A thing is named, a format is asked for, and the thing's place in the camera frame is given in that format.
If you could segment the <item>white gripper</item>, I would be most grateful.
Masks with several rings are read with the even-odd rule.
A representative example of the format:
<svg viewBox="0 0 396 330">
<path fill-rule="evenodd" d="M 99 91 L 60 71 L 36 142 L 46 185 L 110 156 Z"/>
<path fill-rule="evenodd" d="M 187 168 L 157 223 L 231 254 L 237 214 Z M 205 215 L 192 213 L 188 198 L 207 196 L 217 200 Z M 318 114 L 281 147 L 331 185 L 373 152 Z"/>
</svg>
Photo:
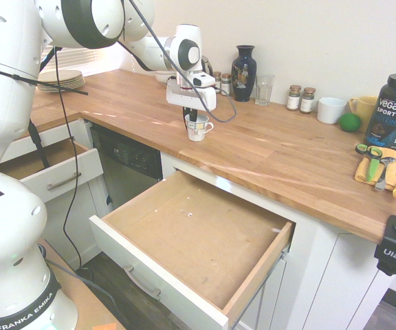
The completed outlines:
<svg viewBox="0 0 396 330">
<path fill-rule="evenodd" d="M 217 106 L 217 95 L 213 87 L 197 87 L 197 91 L 198 93 L 193 89 L 182 89 L 176 80 L 169 80 L 166 88 L 166 100 L 169 104 L 183 107 L 183 118 L 189 114 L 189 120 L 196 122 L 197 110 L 206 110 L 203 103 L 209 111 L 213 111 Z"/>
</svg>

